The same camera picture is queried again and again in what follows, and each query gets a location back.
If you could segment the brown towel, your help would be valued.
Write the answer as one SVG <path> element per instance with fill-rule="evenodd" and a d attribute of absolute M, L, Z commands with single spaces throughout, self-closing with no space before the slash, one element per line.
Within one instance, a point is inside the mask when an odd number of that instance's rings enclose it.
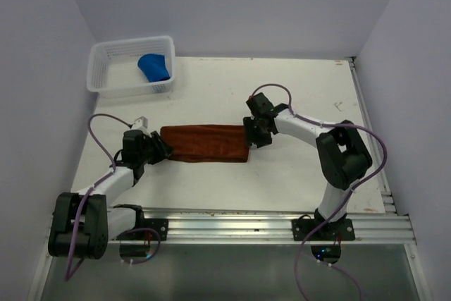
<path fill-rule="evenodd" d="M 249 158 L 241 125 L 164 126 L 160 135 L 173 148 L 172 161 L 245 163 Z"/>

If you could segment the blue towel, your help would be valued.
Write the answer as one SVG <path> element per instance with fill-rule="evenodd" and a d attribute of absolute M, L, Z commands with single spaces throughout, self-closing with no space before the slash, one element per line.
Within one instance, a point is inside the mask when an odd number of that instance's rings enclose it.
<path fill-rule="evenodd" d="M 148 82 L 167 81 L 171 77 L 164 55 L 161 54 L 145 54 L 140 57 L 137 67 L 142 71 Z"/>

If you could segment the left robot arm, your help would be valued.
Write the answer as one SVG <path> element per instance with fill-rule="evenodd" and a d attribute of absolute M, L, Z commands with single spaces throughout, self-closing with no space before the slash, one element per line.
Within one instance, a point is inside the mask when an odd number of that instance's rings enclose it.
<path fill-rule="evenodd" d="M 174 151 L 157 132 L 124 132 L 122 148 L 105 179 L 78 192 L 63 192 L 57 199 L 48 241 L 52 257 L 99 259 L 110 240 L 126 234 L 141 238 L 147 231 L 144 212 L 136 204 L 113 205 L 133 188 L 145 166 L 168 159 Z"/>

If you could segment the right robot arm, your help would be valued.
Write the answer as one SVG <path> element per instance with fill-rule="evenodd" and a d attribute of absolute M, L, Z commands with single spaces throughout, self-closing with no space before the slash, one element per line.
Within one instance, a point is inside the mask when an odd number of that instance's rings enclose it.
<path fill-rule="evenodd" d="M 327 185 L 315 211 L 314 231 L 330 239 L 339 231 L 339 221 L 347 213 L 348 195 L 373 166 L 362 137 L 350 121 L 322 123 L 300 118 L 287 104 L 273 105 L 263 93 L 246 101 L 251 116 L 243 118 L 246 144 L 261 148 L 272 144 L 277 134 L 288 135 L 314 147 Z"/>

